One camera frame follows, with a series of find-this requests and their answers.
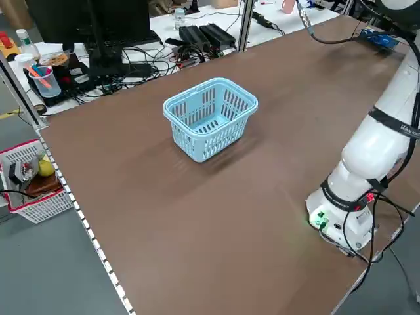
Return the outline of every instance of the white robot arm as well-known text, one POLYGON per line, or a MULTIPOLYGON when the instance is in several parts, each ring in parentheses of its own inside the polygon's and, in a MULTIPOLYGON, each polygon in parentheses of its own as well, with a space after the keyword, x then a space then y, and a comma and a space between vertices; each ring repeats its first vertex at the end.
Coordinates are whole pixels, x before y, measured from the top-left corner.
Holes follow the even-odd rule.
MULTIPOLYGON (((395 21, 410 26, 420 22, 420 0, 376 2, 381 12, 395 21)), ((415 46, 414 50, 420 47, 420 31, 415 46)), ((342 160, 306 200, 311 225, 350 253, 371 239, 373 217, 366 204, 373 195, 369 193, 381 191, 395 177, 392 174, 401 168, 402 161, 409 161, 407 157, 411 157, 420 138, 420 114, 416 114, 420 110, 418 49, 416 53, 410 49, 383 95, 344 147, 342 160)))

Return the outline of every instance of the blue plastic basket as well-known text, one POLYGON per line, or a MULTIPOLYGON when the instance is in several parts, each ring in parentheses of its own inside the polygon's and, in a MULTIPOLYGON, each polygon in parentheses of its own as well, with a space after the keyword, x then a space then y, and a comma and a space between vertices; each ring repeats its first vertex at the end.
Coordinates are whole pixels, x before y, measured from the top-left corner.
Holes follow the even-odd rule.
POLYGON ((231 80, 214 78, 163 104, 173 140, 194 161, 204 162, 242 137, 258 100, 231 80))

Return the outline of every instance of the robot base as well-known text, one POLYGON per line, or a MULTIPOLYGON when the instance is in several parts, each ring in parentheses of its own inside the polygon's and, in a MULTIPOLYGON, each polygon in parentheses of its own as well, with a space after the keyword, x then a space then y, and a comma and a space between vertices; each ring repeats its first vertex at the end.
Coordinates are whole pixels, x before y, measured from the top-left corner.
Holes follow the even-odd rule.
MULTIPOLYGON (((306 201, 306 208, 309 212, 309 223, 317 230, 321 225, 325 227, 322 232, 338 243, 341 247, 348 249, 343 234, 344 219, 347 215, 324 196, 321 188, 309 195, 306 201)), ((371 239, 372 214, 368 207, 361 211, 349 213, 346 221, 346 237, 354 250, 365 247, 371 239)))

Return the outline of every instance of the bottle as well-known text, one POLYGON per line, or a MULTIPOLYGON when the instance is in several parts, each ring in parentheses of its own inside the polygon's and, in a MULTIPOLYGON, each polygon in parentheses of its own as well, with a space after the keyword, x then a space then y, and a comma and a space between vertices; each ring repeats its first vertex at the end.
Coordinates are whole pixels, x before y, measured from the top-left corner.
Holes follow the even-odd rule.
POLYGON ((296 0, 280 0, 279 2, 282 4, 283 12, 286 14, 291 14, 293 12, 296 0))
POLYGON ((24 54, 32 54, 33 59, 37 62, 41 57, 41 54, 39 54, 39 50, 35 46, 35 44, 32 43, 27 31, 21 28, 20 30, 16 31, 16 34, 22 42, 22 46, 20 46, 20 51, 24 54))
POLYGON ((175 13, 175 29, 179 30, 181 26, 184 26, 185 23, 185 11, 183 8, 176 8, 175 13))

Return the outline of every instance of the keyboard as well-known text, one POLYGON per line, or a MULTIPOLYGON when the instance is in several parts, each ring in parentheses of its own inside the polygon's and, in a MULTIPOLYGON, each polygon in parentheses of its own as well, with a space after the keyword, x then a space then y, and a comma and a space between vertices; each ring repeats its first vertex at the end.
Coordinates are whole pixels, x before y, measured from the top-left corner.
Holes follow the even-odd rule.
MULTIPOLYGON (((130 39, 119 39, 119 40, 111 40, 111 41, 104 41, 105 47, 130 47, 130 46, 137 46, 137 45, 145 45, 149 43, 159 43, 162 40, 160 37, 152 30, 149 31, 147 37, 139 38, 130 38, 130 39)), ((87 44, 88 48, 94 49, 96 48, 96 42, 90 42, 87 44)))

